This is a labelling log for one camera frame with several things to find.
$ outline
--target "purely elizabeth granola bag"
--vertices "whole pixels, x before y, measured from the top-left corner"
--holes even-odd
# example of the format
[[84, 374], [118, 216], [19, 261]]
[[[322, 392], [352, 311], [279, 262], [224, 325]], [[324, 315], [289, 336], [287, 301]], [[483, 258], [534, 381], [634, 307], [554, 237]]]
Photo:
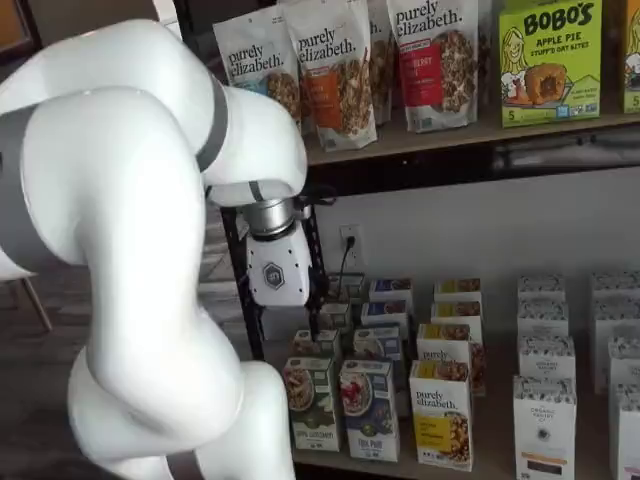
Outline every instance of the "purely elizabeth granola bag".
[[298, 61], [282, 7], [217, 23], [213, 31], [229, 84], [277, 100], [300, 125]]
[[387, 0], [410, 132], [475, 122], [478, 1]]
[[323, 148], [362, 148], [377, 140], [366, 0], [303, 0], [283, 7]]
[[391, 118], [396, 41], [389, 23], [387, 0], [368, 0], [367, 3], [371, 25], [371, 99], [376, 125], [382, 125]]

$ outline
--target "white wall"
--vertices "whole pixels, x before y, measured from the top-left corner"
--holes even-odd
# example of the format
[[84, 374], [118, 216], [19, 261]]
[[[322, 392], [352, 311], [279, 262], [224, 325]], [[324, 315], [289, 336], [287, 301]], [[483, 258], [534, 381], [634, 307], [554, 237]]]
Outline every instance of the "white wall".
[[640, 267], [640, 168], [339, 199], [318, 208], [327, 268], [338, 227], [362, 226], [370, 276], [409, 276], [423, 320], [433, 281], [480, 276], [488, 330], [515, 330], [519, 274], [567, 276], [571, 328], [587, 325], [587, 273]]

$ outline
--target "bobo's logo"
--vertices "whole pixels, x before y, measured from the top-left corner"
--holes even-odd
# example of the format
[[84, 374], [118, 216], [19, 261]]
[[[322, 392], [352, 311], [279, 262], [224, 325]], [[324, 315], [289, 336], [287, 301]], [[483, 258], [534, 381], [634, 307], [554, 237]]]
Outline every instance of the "bobo's logo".
[[265, 283], [274, 290], [278, 290], [282, 285], [284, 285], [284, 274], [282, 272], [282, 268], [275, 263], [268, 263], [264, 267], [262, 273], [264, 275]]
[[542, 12], [540, 15], [533, 13], [524, 19], [524, 33], [533, 35], [538, 29], [547, 30], [549, 27], [553, 31], [562, 30], [567, 24], [586, 25], [593, 18], [593, 6], [593, 3], [581, 2], [567, 9], [559, 8], [553, 12]]

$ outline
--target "white robotic arm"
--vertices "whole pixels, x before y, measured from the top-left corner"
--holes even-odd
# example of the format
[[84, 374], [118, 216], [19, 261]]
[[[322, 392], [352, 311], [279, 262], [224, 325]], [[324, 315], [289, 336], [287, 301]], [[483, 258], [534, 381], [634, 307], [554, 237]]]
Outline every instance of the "white robotic arm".
[[292, 479], [277, 372], [241, 365], [195, 297], [203, 178], [213, 201], [245, 208], [258, 303], [306, 301], [290, 200], [306, 157], [286, 110], [132, 21], [54, 45], [0, 85], [0, 152], [0, 280], [91, 271], [92, 331], [69, 386], [85, 454], [136, 480], [175, 478], [185, 450], [204, 478]]

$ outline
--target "wall outlet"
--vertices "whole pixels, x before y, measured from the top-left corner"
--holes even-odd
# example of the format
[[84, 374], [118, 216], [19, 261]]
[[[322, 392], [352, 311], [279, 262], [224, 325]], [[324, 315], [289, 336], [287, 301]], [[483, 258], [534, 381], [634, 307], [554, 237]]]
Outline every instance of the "wall outlet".
[[342, 225], [340, 227], [340, 248], [342, 254], [340, 260], [342, 261], [342, 255], [344, 255], [344, 249], [347, 248], [347, 238], [355, 237], [356, 243], [353, 248], [347, 254], [347, 259], [344, 262], [345, 270], [364, 271], [366, 266], [364, 256], [364, 236], [362, 235], [362, 227], [360, 225]]

